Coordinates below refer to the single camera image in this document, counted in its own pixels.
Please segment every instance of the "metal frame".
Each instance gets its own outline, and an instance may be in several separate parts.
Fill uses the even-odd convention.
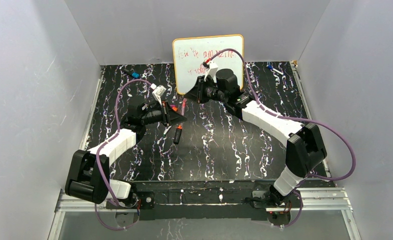
[[[297,72],[295,62],[290,62],[293,76],[295,82],[298,86],[299,93],[301,94],[302,102],[304,108],[307,112],[307,116],[309,119],[312,118],[312,115],[309,111],[308,104],[306,98],[304,96],[303,86],[301,83],[300,76]],[[80,149],[84,149],[86,140],[88,138],[89,128],[92,123],[92,117],[95,111],[95,106],[98,101],[98,95],[101,88],[101,83],[104,77],[105,67],[101,69],[101,77],[98,80],[98,87],[95,92],[95,97],[92,104],[92,109],[89,113],[89,119],[87,122],[86,131],[84,132],[82,142],[80,143]],[[330,177],[329,167],[326,159],[323,160],[323,165],[326,170],[326,175]],[[343,220],[345,221],[345,225],[348,231],[348,235],[351,240],[360,240],[360,233],[357,229],[356,222],[353,216],[353,207],[348,198],[347,192],[343,187],[313,187],[313,188],[299,188],[301,192],[302,202],[304,207],[302,210],[304,211],[325,211],[325,210],[341,210]],[[100,212],[126,212],[126,213],[135,213],[135,209],[107,209],[106,202],[103,202],[98,206],[98,211]],[[88,202],[85,200],[81,200],[75,197],[68,196],[61,190],[58,202],[55,208],[54,220],[52,223],[52,227],[48,236],[49,240],[58,240],[61,229],[64,222],[64,217],[66,212],[93,212],[95,210],[95,205],[92,202]],[[277,208],[266,208],[266,211],[276,211]]]

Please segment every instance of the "black marble table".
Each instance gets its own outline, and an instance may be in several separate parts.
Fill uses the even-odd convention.
[[[284,72],[278,75],[267,68]],[[263,104],[291,117],[306,118],[303,101],[289,62],[248,62],[246,67]],[[156,85],[167,88],[166,99],[181,106],[176,93],[173,64],[108,65],[89,130],[86,148],[94,147],[117,130],[114,106],[118,90],[132,77],[122,70],[133,70]],[[127,111],[133,96],[150,97],[149,86],[139,82],[123,92],[119,116]],[[187,121],[179,145],[173,144],[175,127],[163,137],[162,124],[147,126],[144,138],[111,166],[111,178],[127,181],[209,181],[277,179],[285,167],[285,148],[258,127],[230,116],[218,102],[186,103]],[[314,170],[325,176],[322,164]]]

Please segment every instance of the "whiteboard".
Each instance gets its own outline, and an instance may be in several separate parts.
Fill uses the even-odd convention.
[[[223,49],[235,49],[244,55],[244,37],[240,34],[223,36],[203,36],[178,38],[173,41],[173,61],[176,77],[176,91],[186,94],[197,82],[197,77],[205,75],[203,61]],[[220,69],[232,69],[240,88],[244,86],[241,58],[232,51],[226,51],[214,59]]]

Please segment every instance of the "marker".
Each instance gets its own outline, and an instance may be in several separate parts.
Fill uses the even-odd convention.
[[[123,70],[123,71],[124,71],[126,74],[128,74],[128,75],[134,77],[135,79],[138,79],[138,78],[140,77],[140,75],[139,75],[138,73],[136,73],[136,72],[131,72],[131,71],[128,71],[128,70]]]
[[[267,68],[270,69],[270,70],[275,71],[276,73],[278,73],[278,74],[280,74],[280,75],[282,75],[282,76],[284,75],[283,72],[281,72],[281,71],[279,71],[279,70],[277,70],[277,69],[274,69],[271,65],[267,65]]]

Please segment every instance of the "gray floor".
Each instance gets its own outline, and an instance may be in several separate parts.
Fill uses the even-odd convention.
[[[106,224],[117,226],[113,212],[100,214]],[[120,224],[132,222],[130,214],[123,219]],[[250,219],[164,219],[139,221],[126,231],[112,231],[98,222],[94,212],[67,212],[60,239],[349,240],[350,237],[340,210],[306,210],[292,227],[284,230],[257,224]]]

